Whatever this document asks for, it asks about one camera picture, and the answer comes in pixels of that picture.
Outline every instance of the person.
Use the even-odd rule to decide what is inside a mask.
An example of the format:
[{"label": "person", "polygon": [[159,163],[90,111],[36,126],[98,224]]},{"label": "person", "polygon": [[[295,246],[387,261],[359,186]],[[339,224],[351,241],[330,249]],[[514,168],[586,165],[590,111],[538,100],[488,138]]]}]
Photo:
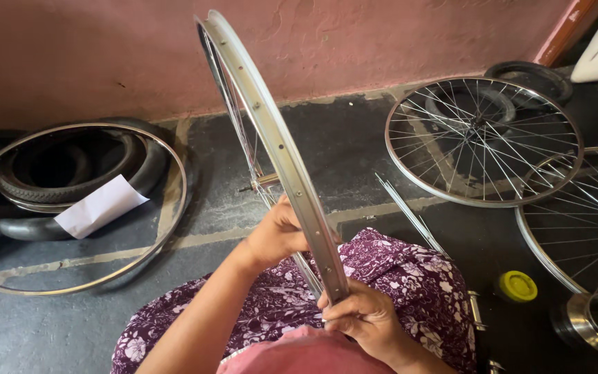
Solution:
[{"label": "person", "polygon": [[329,305],[287,259],[308,250],[283,196],[214,273],[131,318],[111,373],[475,372],[466,288],[439,253],[366,228],[338,248],[350,295]]}]

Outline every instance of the purple floral dress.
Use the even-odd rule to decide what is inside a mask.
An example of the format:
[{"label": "purple floral dress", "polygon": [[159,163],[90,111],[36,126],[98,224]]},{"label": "purple floral dress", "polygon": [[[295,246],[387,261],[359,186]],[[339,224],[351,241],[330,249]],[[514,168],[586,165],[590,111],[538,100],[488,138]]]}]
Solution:
[{"label": "purple floral dress", "polygon": [[[372,228],[361,230],[338,251],[345,275],[389,295],[403,329],[417,343],[455,370],[475,372],[466,287],[450,261]],[[135,313],[117,341],[111,374],[133,374],[210,275],[178,286]],[[302,325],[323,327],[321,317],[298,268],[285,259],[262,272],[251,287],[223,357],[253,343],[277,340]]]}]

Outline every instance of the yellow lid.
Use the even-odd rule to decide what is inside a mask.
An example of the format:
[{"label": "yellow lid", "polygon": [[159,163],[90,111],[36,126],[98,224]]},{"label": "yellow lid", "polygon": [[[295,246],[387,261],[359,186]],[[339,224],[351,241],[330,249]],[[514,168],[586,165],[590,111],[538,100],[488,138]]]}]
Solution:
[{"label": "yellow lid", "polygon": [[500,276],[500,289],[511,300],[519,303],[529,302],[537,297],[537,285],[531,277],[520,271],[507,271]]}]

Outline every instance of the wooden door frame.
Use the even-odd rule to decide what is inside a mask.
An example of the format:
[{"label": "wooden door frame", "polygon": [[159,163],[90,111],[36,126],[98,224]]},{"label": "wooden door frame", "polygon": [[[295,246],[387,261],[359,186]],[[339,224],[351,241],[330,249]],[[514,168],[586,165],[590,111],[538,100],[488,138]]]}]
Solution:
[{"label": "wooden door frame", "polygon": [[534,62],[553,66],[573,47],[598,17],[598,0],[573,0]]}]

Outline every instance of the white paper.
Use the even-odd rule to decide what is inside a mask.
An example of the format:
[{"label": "white paper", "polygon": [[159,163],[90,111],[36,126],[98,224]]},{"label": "white paper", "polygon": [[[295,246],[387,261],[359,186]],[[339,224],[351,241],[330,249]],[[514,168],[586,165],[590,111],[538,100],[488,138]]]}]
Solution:
[{"label": "white paper", "polygon": [[54,220],[74,238],[83,239],[146,201],[149,199],[138,194],[119,174]]}]

